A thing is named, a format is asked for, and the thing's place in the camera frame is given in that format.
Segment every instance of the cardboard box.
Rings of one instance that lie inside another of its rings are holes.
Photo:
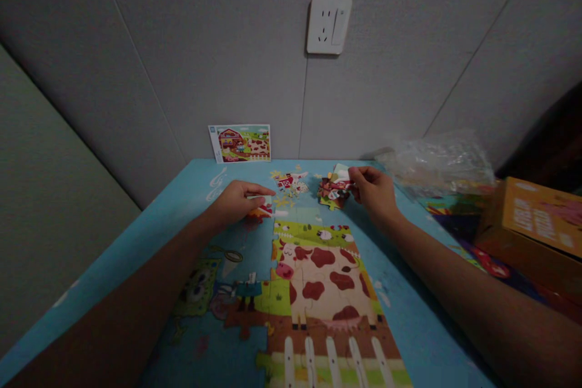
[[[481,217],[475,246],[582,306],[582,198],[507,178]]]

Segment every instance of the power socket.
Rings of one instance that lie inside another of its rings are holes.
[[[344,50],[352,0],[311,0],[307,52],[339,55]]]

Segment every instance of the white picket fence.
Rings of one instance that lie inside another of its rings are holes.
[[[331,336],[326,339],[327,346],[327,363],[329,364],[329,369],[332,374],[332,384],[333,388],[341,388],[341,372],[340,372],[340,361],[348,361],[350,367],[356,368],[356,374],[358,375],[358,383],[360,388],[369,388],[368,379],[366,375],[366,370],[364,368],[364,360],[360,354],[360,348],[356,339],[351,336],[349,338],[350,353],[352,357],[349,359],[341,358],[338,359],[338,353],[335,347],[335,342]],[[372,347],[376,355],[376,360],[374,361],[374,367],[377,365],[384,378],[384,383],[386,388],[396,388],[394,379],[392,378],[392,372],[390,371],[389,363],[384,356],[384,351],[382,350],[382,345],[380,341],[375,336],[372,337]],[[315,351],[313,349],[313,340],[311,337],[305,339],[305,355],[295,355],[293,353],[293,340],[290,336],[285,339],[285,352],[284,352],[284,362],[285,362],[285,388],[295,388],[297,386],[295,382],[295,366],[296,360],[299,360],[302,366],[307,368],[307,379],[308,387],[316,388],[318,384],[317,380],[317,367],[322,366],[321,356],[315,356]]]

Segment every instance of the green wall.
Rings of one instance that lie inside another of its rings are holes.
[[[0,356],[139,209],[0,45]]]

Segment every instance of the pink cow nose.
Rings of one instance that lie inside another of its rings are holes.
[[[291,279],[291,277],[293,276],[293,269],[289,267],[287,264],[279,263],[279,265],[277,265],[275,273],[278,276],[282,277],[283,279]]]

